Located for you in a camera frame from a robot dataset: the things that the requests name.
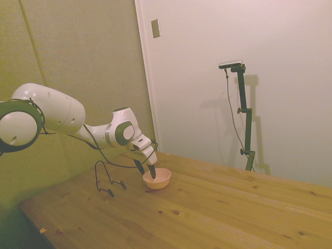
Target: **bowl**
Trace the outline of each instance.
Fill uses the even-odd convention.
[[[168,185],[171,178],[171,171],[165,168],[156,168],[156,178],[151,177],[150,171],[143,175],[146,186],[151,189],[161,189]]]

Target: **wire stand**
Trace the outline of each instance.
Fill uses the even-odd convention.
[[[108,179],[109,179],[109,182],[110,182],[110,183],[117,183],[117,184],[120,184],[124,189],[127,188],[127,187],[125,186],[125,184],[124,184],[123,181],[120,181],[120,182],[112,181],[112,180],[110,179],[110,176],[109,176],[109,173],[108,173],[107,168],[106,168],[106,166],[105,166],[105,163],[104,163],[103,161],[98,161],[98,162],[96,162],[95,165],[94,165],[94,171],[95,171],[95,184],[96,184],[96,186],[97,186],[98,191],[101,191],[101,190],[102,190],[102,191],[108,192],[112,197],[114,197],[114,194],[113,194],[113,192],[112,192],[110,189],[105,190],[105,189],[103,189],[103,188],[99,188],[99,186],[98,186],[97,164],[98,164],[99,162],[101,162],[101,163],[104,165],[104,168],[105,168],[105,171],[106,171],[106,173],[107,173],[107,176],[108,176]]]

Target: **green wall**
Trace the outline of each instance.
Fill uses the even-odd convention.
[[[0,101],[34,82],[80,101],[103,125],[129,106],[154,139],[134,1],[0,0]],[[111,158],[123,149],[106,150]],[[17,204],[94,166],[101,156],[64,134],[0,157],[0,248],[30,248]]]

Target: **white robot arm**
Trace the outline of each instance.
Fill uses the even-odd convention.
[[[155,178],[153,164],[157,161],[151,140],[139,129],[130,108],[113,111],[110,124],[88,126],[85,109],[76,99],[34,83],[21,85],[12,99],[0,102],[0,153],[14,152],[29,147],[41,128],[68,134],[96,149],[125,146],[126,154],[140,164],[146,161]]]

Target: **light switch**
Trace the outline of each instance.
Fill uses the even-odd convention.
[[[154,38],[157,38],[160,36],[160,28],[159,28],[159,20],[153,20],[151,22],[151,26],[152,26],[152,33],[154,35]]]

